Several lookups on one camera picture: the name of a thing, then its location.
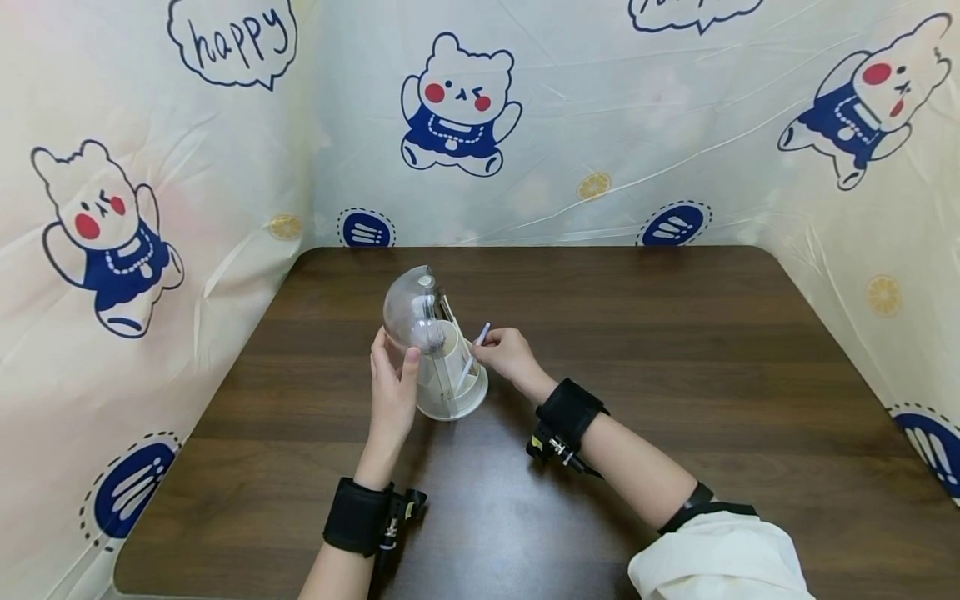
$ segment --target hand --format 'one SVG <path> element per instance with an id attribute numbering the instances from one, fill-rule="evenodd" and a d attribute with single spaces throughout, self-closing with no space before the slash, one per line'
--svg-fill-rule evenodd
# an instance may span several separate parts
<path id="1" fill-rule="evenodd" d="M 400 449 L 417 413 L 417 376 L 420 350 L 409 348 L 403 366 L 394 370 L 387 355 L 387 332 L 380 327 L 370 348 L 372 408 L 367 445 L 353 480 L 370 490 L 390 483 Z"/>
<path id="2" fill-rule="evenodd" d="M 543 404 L 557 388 L 530 350 L 530 344 L 517 329 L 494 329 L 482 346 L 470 348 L 485 367 L 490 367 L 513 383 L 537 405 Z"/>

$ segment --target blue dress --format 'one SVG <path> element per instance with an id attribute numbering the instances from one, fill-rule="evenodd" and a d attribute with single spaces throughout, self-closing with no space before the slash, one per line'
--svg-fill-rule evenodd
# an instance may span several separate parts
<path id="1" fill-rule="evenodd" d="M 469 127 L 468 132 L 452 130 L 441 125 L 441 117 L 434 114 L 426 106 L 420 105 L 417 114 L 407 121 L 410 125 L 410 131 L 403 139 L 420 146 L 424 150 L 431 150 L 454 158 L 465 156 L 488 158 L 497 152 L 496 141 L 493 139 L 494 120 L 480 125 L 464 125 L 464 127 Z M 457 142 L 456 148 L 453 150 L 446 147 L 446 142 L 449 139 Z"/>
<path id="2" fill-rule="evenodd" d="M 116 249 L 84 249 L 86 273 L 83 287 L 96 292 L 93 307 L 98 313 L 152 289 L 160 281 L 164 267 L 170 264 L 167 245 L 142 219 L 136 230 L 136 239 L 140 241 L 140 247 L 126 256 L 118 255 Z M 150 276 L 143 276 L 141 265 L 150 267 Z"/>
<path id="3" fill-rule="evenodd" d="M 798 120 L 811 131 L 822 133 L 841 151 L 853 155 L 853 166 L 862 171 L 887 134 L 868 125 L 854 110 L 857 104 L 860 98 L 853 83 L 849 83 L 815 99 L 813 108 Z M 840 137 L 840 131 L 853 127 L 856 129 L 850 139 Z"/>

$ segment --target cream fabric wall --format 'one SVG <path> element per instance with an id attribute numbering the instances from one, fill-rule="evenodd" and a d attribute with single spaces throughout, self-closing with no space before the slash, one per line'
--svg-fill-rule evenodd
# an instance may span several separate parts
<path id="1" fill-rule="evenodd" d="M 99 596 L 315 246 L 760 245 L 960 498 L 957 5 L 8 0 L 0 598 Z"/>

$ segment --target white sleeve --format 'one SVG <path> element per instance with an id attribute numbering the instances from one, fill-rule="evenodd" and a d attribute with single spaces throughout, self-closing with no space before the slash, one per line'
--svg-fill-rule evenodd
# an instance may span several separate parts
<path id="1" fill-rule="evenodd" d="M 790 536 L 758 516 L 696 516 L 628 572 L 644 600 L 813 600 Z"/>

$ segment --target brown wooden tabletop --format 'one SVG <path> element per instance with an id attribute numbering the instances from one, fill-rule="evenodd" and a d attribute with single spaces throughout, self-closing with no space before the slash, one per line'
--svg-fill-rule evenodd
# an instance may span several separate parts
<path id="1" fill-rule="evenodd" d="M 519 327 L 546 369 L 797 544 L 821 600 L 956 598 L 960 515 L 777 261 L 746 248 L 308 252 L 124 545 L 129 594 L 296 598 L 370 414 L 384 295 L 430 264 L 467 337 Z M 655 539 L 602 482 L 532 464 L 532 411 L 418 415 L 395 481 L 430 495 L 384 598 L 637 598 Z"/>

